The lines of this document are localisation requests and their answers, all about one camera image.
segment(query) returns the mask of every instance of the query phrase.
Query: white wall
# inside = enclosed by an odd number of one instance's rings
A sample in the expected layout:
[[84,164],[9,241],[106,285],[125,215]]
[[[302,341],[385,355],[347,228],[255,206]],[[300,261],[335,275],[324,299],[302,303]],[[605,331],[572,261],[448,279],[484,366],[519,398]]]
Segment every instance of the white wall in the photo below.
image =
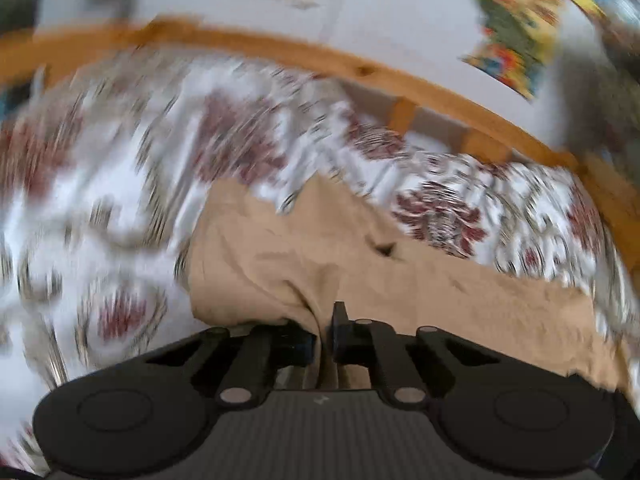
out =
[[[555,148],[577,150],[600,132],[594,67],[604,53],[591,24],[569,3],[556,56],[532,103],[460,61],[482,39],[473,0],[318,0],[306,10],[274,0],[135,0],[131,10],[134,20],[191,13],[219,25],[323,40],[452,89]],[[42,0],[40,24],[104,21],[117,13],[113,0]]]

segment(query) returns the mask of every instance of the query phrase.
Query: floral bedspread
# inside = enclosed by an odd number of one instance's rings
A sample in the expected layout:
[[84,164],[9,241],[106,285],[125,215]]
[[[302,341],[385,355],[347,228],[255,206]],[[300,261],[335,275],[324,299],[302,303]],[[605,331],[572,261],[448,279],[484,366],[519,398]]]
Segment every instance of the floral bedspread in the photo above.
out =
[[286,213],[316,171],[449,254],[580,287],[602,333],[640,340],[623,266],[569,172],[424,152],[310,73],[122,52],[1,124],[0,462],[47,470],[30,422],[50,389],[204,329],[184,262],[213,180]]

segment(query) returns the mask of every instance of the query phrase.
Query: wooden slat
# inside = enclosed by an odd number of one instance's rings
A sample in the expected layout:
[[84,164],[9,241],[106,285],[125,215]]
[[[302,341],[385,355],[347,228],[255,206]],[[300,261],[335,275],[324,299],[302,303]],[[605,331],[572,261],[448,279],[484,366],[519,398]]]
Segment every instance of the wooden slat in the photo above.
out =
[[389,113],[386,127],[403,136],[414,122],[417,105],[404,97],[396,99]]
[[499,115],[405,72],[324,46],[249,32],[200,28],[193,20],[180,18],[154,20],[142,29],[113,25],[34,36],[31,32],[14,34],[0,41],[0,84],[27,76],[43,64],[51,67],[50,81],[56,82],[96,59],[100,51],[155,43],[218,48],[352,80],[461,121],[540,164],[556,166],[565,162],[561,155]]
[[480,162],[508,162],[513,150],[474,128],[466,131],[460,153],[467,153]]
[[593,153],[587,153],[582,162],[600,189],[613,195],[630,217],[640,219],[640,193],[631,182]]
[[593,198],[593,202],[607,223],[620,256],[628,270],[640,265],[640,220],[630,216],[616,197],[598,185],[589,173],[583,172],[580,180]]
[[580,163],[578,159],[575,158],[575,155],[571,152],[556,152],[558,156],[558,165],[564,166],[565,168],[577,173],[578,168],[580,167]]
[[640,265],[636,265],[631,273],[631,278],[634,281],[634,287],[636,288],[636,294],[640,294]]

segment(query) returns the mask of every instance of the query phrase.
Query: tan fabric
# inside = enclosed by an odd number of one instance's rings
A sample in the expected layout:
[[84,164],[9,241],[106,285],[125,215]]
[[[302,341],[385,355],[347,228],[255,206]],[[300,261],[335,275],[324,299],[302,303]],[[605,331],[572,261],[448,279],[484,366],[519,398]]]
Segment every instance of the tan fabric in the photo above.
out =
[[[390,244],[391,256],[376,250]],[[351,319],[382,320],[404,334],[433,325],[558,374],[626,387],[616,346],[596,332],[583,293],[407,238],[385,212],[317,175],[287,216],[233,180],[215,182],[188,276],[193,313],[209,324],[292,319],[324,335],[339,300]]]

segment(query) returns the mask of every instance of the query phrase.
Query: metal pin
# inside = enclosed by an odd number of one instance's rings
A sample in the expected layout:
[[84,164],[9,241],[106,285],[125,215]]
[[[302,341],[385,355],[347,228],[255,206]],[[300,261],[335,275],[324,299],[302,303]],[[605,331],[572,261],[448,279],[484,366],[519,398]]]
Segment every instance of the metal pin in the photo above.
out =
[[398,388],[394,392],[394,397],[403,404],[417,404],[422,402],[427,395],[424,391],[413,387]]
[[245,388],[227,388],[220,392],[220,399],[227,404],[244,404],[251,400],[252,394]]

